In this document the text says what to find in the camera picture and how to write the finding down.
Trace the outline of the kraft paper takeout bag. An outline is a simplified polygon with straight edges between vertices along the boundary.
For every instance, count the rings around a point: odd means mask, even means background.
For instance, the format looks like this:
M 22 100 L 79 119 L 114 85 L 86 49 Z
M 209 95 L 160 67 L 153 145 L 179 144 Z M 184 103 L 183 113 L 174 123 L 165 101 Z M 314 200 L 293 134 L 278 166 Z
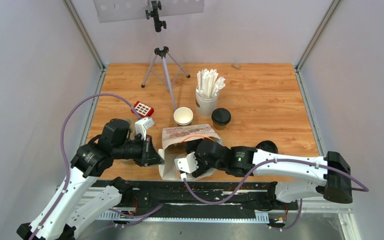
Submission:
M 164 159 L 164 164 L 158 166 L 159 175 L 164 181 L 181 181 L 180 169 L 177 168 L 176 158 L 185 157 L 186 144 L 202 137 L 209 137 L 222 144 L 222 138 L 209 124 L 169 127 L 162 130 L 162 148 L 157 152 Z

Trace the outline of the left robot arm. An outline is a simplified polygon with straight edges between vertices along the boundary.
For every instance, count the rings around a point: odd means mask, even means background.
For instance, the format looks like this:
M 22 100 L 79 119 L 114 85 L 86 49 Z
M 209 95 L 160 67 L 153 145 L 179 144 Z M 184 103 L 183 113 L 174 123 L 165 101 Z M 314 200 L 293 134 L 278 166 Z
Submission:
M 95 198 L 76 208 L 88 189 L 114 160 L 134 160 L 141 167 L 162 165 L 147 130 L 154 125 L 151 117 L 135 122 L 134 139 L 129 138 L 130 125 L 123 119 L 111 119 L 102 131 L 78 148 L 70 162 L 69 172 L 58 190 L 32 222 L 21 224 L 16 233 L 23 240 L 75 240 L 102 213 L 133 201 L 133 186 L 116 177 Z

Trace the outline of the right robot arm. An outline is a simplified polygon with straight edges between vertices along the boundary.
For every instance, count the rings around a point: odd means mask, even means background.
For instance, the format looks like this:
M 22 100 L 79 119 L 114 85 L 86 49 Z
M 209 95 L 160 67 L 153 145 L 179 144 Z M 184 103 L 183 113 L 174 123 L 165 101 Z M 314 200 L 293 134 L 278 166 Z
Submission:
M 266 204 L 272 209 L 317 196 L 338 204 L 353 202 L 351 167 L 336 151 L 328 151 L 326 156 L 300 157 L 247 146 L 228 148 L 208 138 L 193 140 L 186 146 L 186 162 L 192 163 L 192 169 L 185 169 L 181 161 L 176 164 L 184 182 L 189 176 L 195 178 L 212 169 L 243 180 L 273 175 L 293 181 L 276 181 L 274 189 L 265 195 Z

